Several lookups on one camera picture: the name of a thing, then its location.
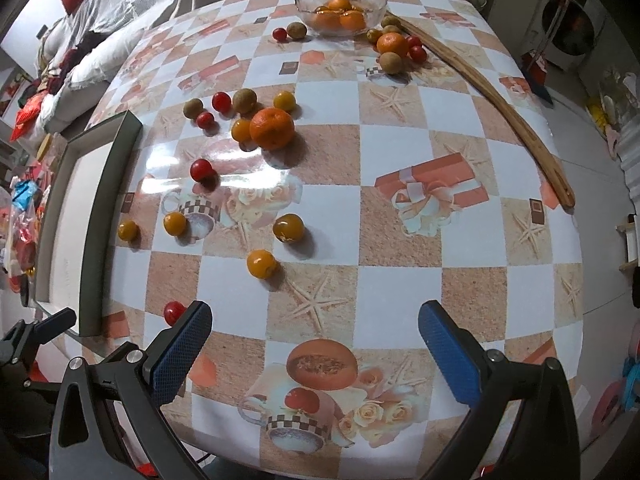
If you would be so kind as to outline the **yellow cherry tomato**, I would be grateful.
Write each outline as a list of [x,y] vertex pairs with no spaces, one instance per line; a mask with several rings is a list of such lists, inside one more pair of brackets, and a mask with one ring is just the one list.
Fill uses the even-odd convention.
[[117,236],[123,242],[131,243],[138,237],[138,235],[139,227],[136,222],[132,220],[125,220],[119,223]]
[[297,214],[284,214],[273,223],[272,232],[280,242],[293,244],[304,238],[306,228]]
[[252,250],[246,257],[248,272],[258,280],[269,280],[279,270],[280,264],[274,255],[265,249]]
[[291,113],[293,110],[296,110],[297,102],[294,94],[291,91],[280,91],[278,92],[273,100],[272,106],[277,108],[278,110],[283,110],[284,112]]
[[163,227],[170,236],[181,236],[187,226],[186,216],[180,211],[171,211],[164,215]]

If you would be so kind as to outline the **red cherry tomato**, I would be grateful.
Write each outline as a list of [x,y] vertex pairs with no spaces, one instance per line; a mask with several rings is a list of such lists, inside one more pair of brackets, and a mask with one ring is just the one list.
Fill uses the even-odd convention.
[[420,40],[419,37],[416,36],[410,36],[408,38],[408,45],[410,47],[421,47],[422,46],[422,41]]
[[216,171],[212,164],[205,158],[199,158],[192,162],[190,176],[195,182],[203,182],[216,176]]
[[212,97],[212,107],[219,114],[229,115],[232,111],[232,99],[226,92],[216,92]]
[[272,38],[277,42],[287,42],[288,41],[288,33],[282,27],[276,28],[272,32]]
[[165,304],[163,317],[169,326],[174,326],[184,312],[186,312],[186,307],[181,302],[169,301]]
[[409,58],[414,64],[422,65],[427,59],[428,55],[422,46],[412,46],[409,48]]
[[201,112],[198,114],[198,117],[195,119],[198,128],[203,130],[210,130],[216,126],[216,119],[212,113],[209,112]]

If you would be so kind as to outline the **grey shallow tray box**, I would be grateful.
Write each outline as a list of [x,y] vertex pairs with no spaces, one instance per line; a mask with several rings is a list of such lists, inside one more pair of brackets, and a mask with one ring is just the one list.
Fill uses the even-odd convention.
[[121,112],[68,141],[44,211],[37,252],[35,303],[47,314],[76,315],[72,333],[101,333],[104,266],[116,198],[142,129]]

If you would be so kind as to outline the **orange in bowl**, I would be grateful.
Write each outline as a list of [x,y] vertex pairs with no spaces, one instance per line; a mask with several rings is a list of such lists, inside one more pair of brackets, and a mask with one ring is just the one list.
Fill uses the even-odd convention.
[[332,12],[342,13],[350,10],[352,3],[349,0],[329,0],[326,7]]
[[317,32],[335,32],[341,29],[341,14],[320,10],[312,14],[311,25]]
[[340,25],[348,32],[361,32],[367,28],[366,14],[358,10],[347,10],[340,14]]

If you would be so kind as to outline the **orange cherry tomato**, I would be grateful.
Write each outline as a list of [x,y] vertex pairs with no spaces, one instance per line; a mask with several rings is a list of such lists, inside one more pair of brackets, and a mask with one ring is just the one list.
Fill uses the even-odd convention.
[[245,118],[236,120],[231,127],[232,138],[238,143],[247,143],[252,140],[250,135],[250,121]]

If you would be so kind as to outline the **clear glass fruit bowl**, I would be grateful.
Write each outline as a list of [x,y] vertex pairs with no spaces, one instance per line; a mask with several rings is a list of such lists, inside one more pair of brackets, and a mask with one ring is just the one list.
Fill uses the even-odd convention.
[[303,23],[319,35],[355,37],[381,23],[388,0],[294,0]]

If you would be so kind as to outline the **red cherry tomato by bowl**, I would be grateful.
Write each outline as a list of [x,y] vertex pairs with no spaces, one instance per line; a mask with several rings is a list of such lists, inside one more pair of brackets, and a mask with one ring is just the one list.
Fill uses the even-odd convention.
[[282,27],[276,28],[272,32],[272,38],[277,42],[287,42],[288,41],[288,33]]

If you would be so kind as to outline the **mandarin near glass bowl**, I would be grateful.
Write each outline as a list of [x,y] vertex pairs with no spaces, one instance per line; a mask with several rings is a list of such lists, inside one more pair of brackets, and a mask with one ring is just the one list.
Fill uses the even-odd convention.
[[386,32],[379,36],[375,47],[379,54],[392,52],[401,58],[405,58],[409,52],[408,39],[399,32]]

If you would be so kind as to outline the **large orange mandarin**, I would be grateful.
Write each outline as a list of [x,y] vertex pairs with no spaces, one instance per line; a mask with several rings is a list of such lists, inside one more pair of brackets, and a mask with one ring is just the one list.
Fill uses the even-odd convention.
[[266,151],[285,148],[295,136],[293,118],[275,107],[264,108],[250,120],[250,138]]

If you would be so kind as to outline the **brown longan by bowl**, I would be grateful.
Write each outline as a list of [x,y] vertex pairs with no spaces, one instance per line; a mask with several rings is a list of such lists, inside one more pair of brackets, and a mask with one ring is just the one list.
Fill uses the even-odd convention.
[[288,38],[294,41],[302,41],[307,36],[307,27],[304,23],[294,22],[288,24],[286,28],[286,33],[288,34]]

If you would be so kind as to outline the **long wooden stick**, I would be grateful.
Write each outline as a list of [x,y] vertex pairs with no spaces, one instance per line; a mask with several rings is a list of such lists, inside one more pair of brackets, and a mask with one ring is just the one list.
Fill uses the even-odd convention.
[[396,18],[399,26],[405,32],[408,32],[412,36],[419,37],[428,50],[431,50],[436,54],[442,62],[451,66],[467,82],[472,84],[472,86],[480,92],[480,94],[484,96],[496,110],[498,110],[500,115],[512,128],[516,136],[528,149],[529,154],[531,154],[533,159],[535,159],[536,164],[551,185],[560,205],[566,212],[574,212],[576,197],[572,187],[568,183],[561,165],[552,156],[548,148],[544,145],[544,142],[542,142],[541,138],[537,136],[534,129],[508,102],[506,102],[505,99],[503,99],[503,96],[486,79],[486,77],[469,62],[466,62],[459,53],[431,36],[428,32],[424,32],[420,27],[415,24],[411,24],[404,18],[396,16],[390,11],[386,11],[385,16],[386,18]]

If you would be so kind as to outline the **white sofa cushion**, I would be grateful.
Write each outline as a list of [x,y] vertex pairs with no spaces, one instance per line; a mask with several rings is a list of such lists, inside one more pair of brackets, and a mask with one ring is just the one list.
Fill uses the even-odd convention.
[[93,110],[144,33],[170,17],[171,10],[160,10],[160,4],[152,6],[84,54],[64,76],[58,92],[43,99],[35,132],[60,133]]

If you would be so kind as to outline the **washing machine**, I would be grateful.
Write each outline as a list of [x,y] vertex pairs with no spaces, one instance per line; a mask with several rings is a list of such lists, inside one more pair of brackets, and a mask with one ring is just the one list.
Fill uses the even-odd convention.
[[540,0],[536,24],[550,32],[544,56],[560,70],[574,70],[596,47],[604,23],[600,0]]

